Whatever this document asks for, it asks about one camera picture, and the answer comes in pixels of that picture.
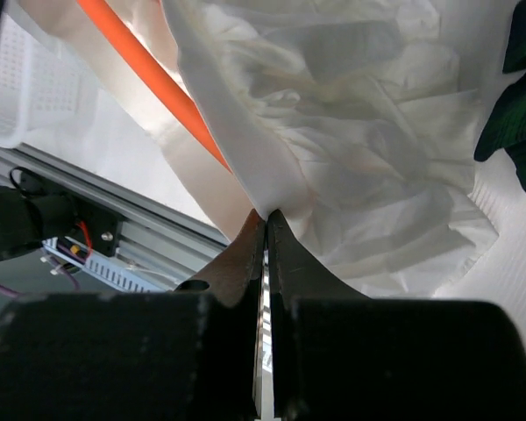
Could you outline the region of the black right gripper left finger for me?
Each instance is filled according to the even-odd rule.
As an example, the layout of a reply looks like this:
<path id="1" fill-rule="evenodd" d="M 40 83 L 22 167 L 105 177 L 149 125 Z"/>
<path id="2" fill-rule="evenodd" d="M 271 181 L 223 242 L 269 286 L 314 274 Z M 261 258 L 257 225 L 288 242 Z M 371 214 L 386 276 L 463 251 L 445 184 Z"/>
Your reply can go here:
<path id="1" fill-rule="evenodd" d="M 254 420 L 265 221 L 176 290 L 25 296 L 0 313 L 0 420 Z"/>

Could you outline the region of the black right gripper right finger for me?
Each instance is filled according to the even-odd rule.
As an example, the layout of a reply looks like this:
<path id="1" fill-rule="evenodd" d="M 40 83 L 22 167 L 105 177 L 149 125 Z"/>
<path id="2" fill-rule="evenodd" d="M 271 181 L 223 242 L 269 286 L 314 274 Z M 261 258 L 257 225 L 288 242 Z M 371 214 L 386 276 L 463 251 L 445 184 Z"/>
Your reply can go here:
<path id="1" fill-rule="evenodd" d="M 499 306 L 371 298 L 267 220 L 274 414 L 283 420 L 526 420 L 526 352 Z"/>

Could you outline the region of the white cloth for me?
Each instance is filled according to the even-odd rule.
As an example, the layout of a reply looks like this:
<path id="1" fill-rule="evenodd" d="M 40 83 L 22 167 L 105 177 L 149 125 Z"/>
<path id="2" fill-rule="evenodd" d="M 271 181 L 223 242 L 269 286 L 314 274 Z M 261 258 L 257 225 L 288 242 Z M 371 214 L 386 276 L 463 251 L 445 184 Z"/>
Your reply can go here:
<path id="1" fill-rule="evenodd" d="M 503 234 L 474 148 L 512 1 L 114 1 L 198 107 L 180 126 L 74 1 L 22 1 L 152 135 L 233 237 L 284 212 L 329 270 L 374 296 L 444 296 L 494 271 Z"/>

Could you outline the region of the green plaid skirt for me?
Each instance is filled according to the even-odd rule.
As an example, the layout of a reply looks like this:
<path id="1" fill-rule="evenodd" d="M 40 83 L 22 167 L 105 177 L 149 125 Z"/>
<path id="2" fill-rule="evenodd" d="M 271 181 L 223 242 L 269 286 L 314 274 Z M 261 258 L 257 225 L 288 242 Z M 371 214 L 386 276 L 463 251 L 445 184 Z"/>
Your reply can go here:
<path id="1" fill-rule="evenodd" d="M 513 12 L 502 72 L 524 75 L 509 85 L 497 100 L 474 151 L 477 162 L 505 150 L 515 164 L 516 175 L 526 192 L 526 1 Z"/>

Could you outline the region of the orange plastic hanger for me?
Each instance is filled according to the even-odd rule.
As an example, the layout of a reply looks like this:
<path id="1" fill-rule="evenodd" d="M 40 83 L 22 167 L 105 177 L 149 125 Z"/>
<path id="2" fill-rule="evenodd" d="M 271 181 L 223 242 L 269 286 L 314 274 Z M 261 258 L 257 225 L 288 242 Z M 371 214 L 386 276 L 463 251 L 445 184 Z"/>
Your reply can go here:
<path id="1" fill-rule="evenodd" d="M 224 168 L 228 165 L 186 90 L 170 75 L 177 46 L 160 1 L 72 1 L 82 9 L 62 38 L 131 118 L 161 137 L 173 115 Z"/>

